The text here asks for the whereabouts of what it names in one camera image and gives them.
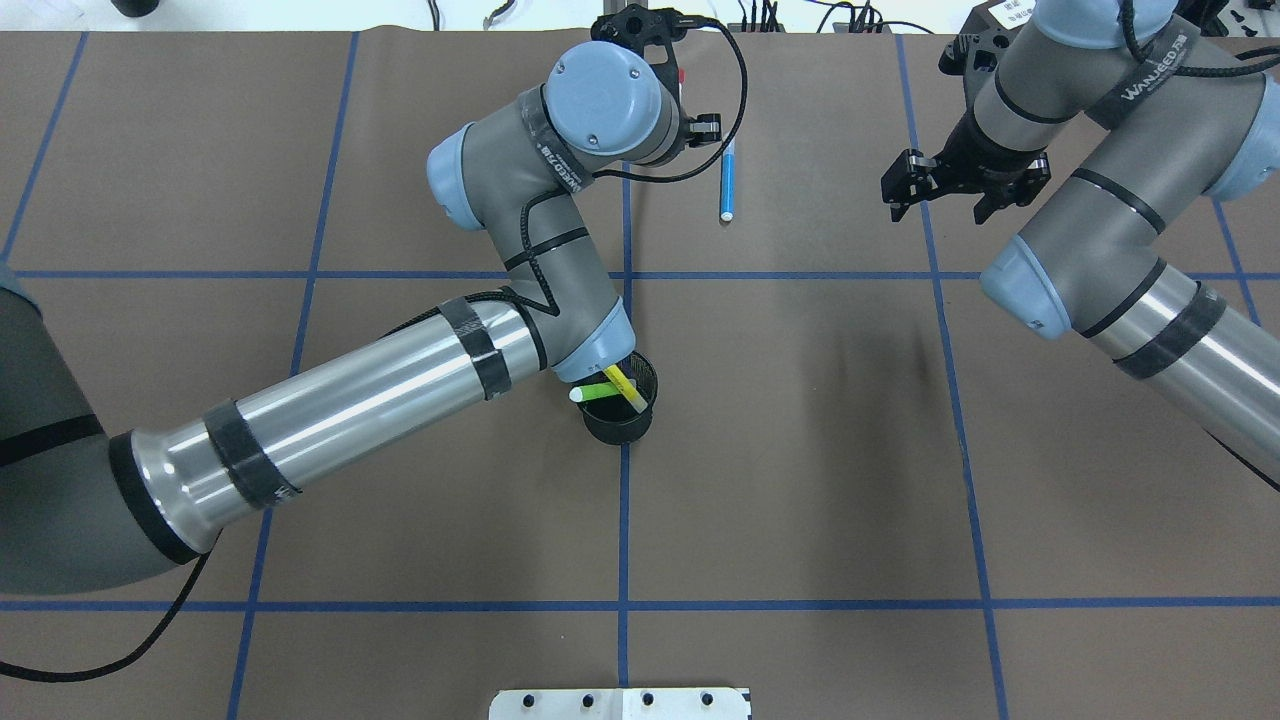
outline yellow highlighter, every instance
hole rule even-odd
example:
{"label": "yellow highlighter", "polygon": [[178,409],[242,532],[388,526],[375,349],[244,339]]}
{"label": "yellow highlighter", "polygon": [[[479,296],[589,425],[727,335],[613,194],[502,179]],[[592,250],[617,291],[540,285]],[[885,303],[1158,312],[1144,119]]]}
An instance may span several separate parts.
{"label": "yellow highlighter", "polygon": [[609,378],[613,387],[618,388],[618,392],[631,404],[636,414],[644,413],[649,407],[649,401],[640,395],[640,391],[631,386],[631,380],[622,374],[622,368],[609,365],[604,369],[604,377]]}

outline pen holder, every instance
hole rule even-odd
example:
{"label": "pen holder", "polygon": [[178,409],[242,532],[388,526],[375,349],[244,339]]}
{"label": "pen holder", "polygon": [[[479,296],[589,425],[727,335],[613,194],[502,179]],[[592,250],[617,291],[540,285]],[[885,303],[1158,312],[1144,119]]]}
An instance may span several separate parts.
{"label": "pen holder", "polygon": [[[658,400],[658,373],[654,372],[649,360],[639,352],[632,352],[626,360],[618,363],[622,372],[636,380],[636,391],[644,397],[649,406],[644,413],[636,414],[631,404],[621,395],[602,397],[582,402],[577,409],[582,413],[582,423],[591,432],[595,439],[608,445],[623,445],[635,442],[649,429],[653,421],[653,405]],[[593,375],[591,382],[609,382],[604,373]]]}

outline black mesh cup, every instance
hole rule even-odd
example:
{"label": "black mesh cup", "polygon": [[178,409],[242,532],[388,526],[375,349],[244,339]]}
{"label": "black mesh cup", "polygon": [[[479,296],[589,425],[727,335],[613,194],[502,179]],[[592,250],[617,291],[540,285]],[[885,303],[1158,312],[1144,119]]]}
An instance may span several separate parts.
{"label": "black mesh cup", "polygon": [[111,0],[111,4],[127,18],[141,18],[155,10],[160,0]]}
{"label": "black mesh cup", "polygon": [[[618,366],[628,378],[635,378],[636,389],[640,392],[640,397],[649,401],[649,406],[645,407],[644,413],[636,414],[635,407],[631,407],[627,398],[621,395],[580,402],[577,409],[582,413],[582,423],[586,424],[586,429],[595,439],[608,445],[623,445],[640,439],[649,429],[649,423],[653,421],[653,405],[658,400],[658,373],[654,372],[653,365],[644,355],[632,352],[622,363],[618,363]],[[584,384],[588,382],[607,383],[609,379],[604,377],[604,373],[596,373],[588,380],[582,380]]]}

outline green highlighter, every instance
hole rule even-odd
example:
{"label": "green highlighter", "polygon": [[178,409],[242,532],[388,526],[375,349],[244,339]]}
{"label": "green highlighter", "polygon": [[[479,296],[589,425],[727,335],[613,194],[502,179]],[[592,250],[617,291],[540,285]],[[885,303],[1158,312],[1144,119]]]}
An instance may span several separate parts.
{"label": "green highlighter", "polygon": [[[635,379],[631,379],[631,384],[636,384]],[[590,402],[593,400],[600,400],[602,397],[613,397],[614,395],[622,395],[618,392],[617,386],[613,383],[595,383],[591,386],[579,386],[568,391],[568,398],[573,402]]]}

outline silver aluminum tube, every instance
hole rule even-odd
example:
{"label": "silver aluminum tube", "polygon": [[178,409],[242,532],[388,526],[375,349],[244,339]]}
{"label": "silver aluminum tube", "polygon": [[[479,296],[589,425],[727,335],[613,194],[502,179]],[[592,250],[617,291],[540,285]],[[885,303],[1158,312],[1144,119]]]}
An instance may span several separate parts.
{"label": "silver aluminum tube", "polygon": [[[512,383],[535,374],[538,350],[506,302],[472,309],[502,351]],[[237,402],[284,478],[305,488],[413,430],[484,400],[484,387],[449,323],[436,315]],[[136,430],[143,482],[192,550],[253,512],[236,489],[202,420],[166,433]]]}
{"label": "silver aluminum tube", "polygon": [[[1092,342],[1112,360],[1139,351],[1192,302],[1196,281],[1171,266]],[[1175,363],[1142,380],[1219,442],[1280,479],[1280,341],[1228,307]]]}

